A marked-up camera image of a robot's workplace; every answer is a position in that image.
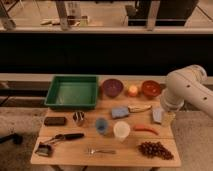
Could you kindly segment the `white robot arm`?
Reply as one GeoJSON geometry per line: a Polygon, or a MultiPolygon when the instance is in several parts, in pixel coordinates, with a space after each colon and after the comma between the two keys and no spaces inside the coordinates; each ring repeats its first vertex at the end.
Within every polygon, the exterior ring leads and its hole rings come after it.
{"type": "Polygon", "coordinates": [[[177,111],[187,101],[213,119],[213,91],[203,85],[206,79],[207,73],[200,65],[170,72],[165,79],[166,88],[160,95],[162,108],[177,111]]]}

